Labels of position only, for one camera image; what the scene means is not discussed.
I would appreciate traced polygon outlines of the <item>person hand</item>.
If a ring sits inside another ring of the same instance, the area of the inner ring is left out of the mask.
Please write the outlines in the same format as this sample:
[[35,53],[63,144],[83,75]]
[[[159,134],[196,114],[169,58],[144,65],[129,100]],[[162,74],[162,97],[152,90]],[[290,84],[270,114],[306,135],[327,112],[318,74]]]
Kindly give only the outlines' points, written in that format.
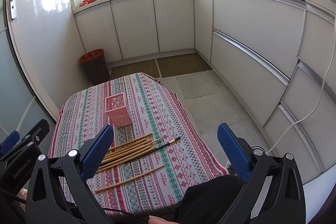
[[165,220],[163,218],[150,215],[149,216],[148,224],[179,224],[179,223],[172,222],[172,221],[167,221],[167,220]]

